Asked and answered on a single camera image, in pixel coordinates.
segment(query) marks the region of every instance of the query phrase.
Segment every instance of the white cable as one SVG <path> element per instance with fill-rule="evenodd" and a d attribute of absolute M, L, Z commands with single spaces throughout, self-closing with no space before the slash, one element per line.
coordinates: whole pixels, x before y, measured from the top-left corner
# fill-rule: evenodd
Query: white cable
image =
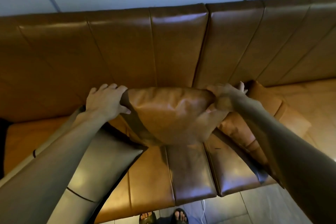
<path fill-rule="evenodd" d="M 201 201 L 201 205 L 202 205 L 202 207 L 203 207 L 203 214 L 202 214 L 202 217 L 201 217 L 201 222 L 202 222 L 202 224 L 204 224 L 204 223 L 203 223 L 203 216 L 204 216 L 204 213 L 205 213 L 205 201 L 204 201 L 204 199 L 203 199 L 203 203 L 204 203 L 204 207 L 203 207 L 203 205 L 202 205 L 202 201 Z"/>

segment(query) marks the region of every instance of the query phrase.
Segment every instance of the tiled floor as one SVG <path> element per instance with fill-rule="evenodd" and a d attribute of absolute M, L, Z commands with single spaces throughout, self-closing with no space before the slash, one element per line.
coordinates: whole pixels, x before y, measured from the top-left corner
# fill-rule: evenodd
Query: tiled floor
<path fill-rule="evenodd" d="M 190 224 L 202 224 L 203 201 L 182 205 Z M 155 211 L 159 224 L 170 223 L 175 208 Z M 312 224 L 278 184 L 205 200 L 204 224 Z M 138 224 L 139 216 L 106 224 Z"/>

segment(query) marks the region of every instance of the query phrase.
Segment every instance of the brown leather sofa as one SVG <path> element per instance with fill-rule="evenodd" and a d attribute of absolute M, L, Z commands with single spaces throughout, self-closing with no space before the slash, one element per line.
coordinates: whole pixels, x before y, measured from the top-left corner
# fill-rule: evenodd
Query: brown leather sofa
<path fill-rule="evenodd" d="M 336 77 L 335 15 L 336 0 L 257 0 L 2 17 L 0 117 L 14 123 L 3 140 L 4 175 L 91 87 L 113 82 L 203 88 L 258 80 L 311 122 L 305 139 L 335 159 L 335 80 L 277 86 Z M 127 133 L 118 118 L 111 124 Z M 96 223 L 258 186 L 214 134 L 204 145 L 150 147 Z"/>

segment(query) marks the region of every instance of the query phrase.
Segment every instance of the black sandal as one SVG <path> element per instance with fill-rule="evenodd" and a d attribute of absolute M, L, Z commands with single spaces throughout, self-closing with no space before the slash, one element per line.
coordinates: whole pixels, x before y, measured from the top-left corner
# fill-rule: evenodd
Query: black sandal
<path fill-rule="evenodd" d="M 156 223 L 156 215 L 154 212 L 147 218 L 141 219 L 141 215 L 139 215 L 139 224 L 155 224 Z"/>
<path fill-rule="evenodd" d="M 187 218 L 187 222 L 181 221 L 181 220 L 177 220 L 176 217 L 175 217 L 175 213 L 176 212 L 183 212 L 184 216 Z M 188 218 L 186 212 L 183 209 L 177 208 L 177 209 L 175 209 L 175 211 L 173 213 L 173 216 L 171 218 L 171 222 L 170 223 L 171 224 L 188 224 L 189 223 L 189 218 Z"/>

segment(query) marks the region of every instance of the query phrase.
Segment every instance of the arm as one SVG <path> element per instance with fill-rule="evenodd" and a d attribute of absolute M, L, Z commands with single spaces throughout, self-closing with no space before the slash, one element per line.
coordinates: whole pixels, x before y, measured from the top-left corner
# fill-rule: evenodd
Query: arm
<path fill-rule="evenodd" d="M 274 119 L 260 102 L 231 85 L 209 86 L 210 109 L 238 112 L 283 186 L 313 223 L 336 223 L 336 163 Z"/>
<path fill-rule="evenodd" d="M 116 84 L 91 89 L 70 130 L 0 188 L 1 223 L 47 223 L 93 136 L 119 113 L 130 113 L 119 104 L 126 90 Z"/>

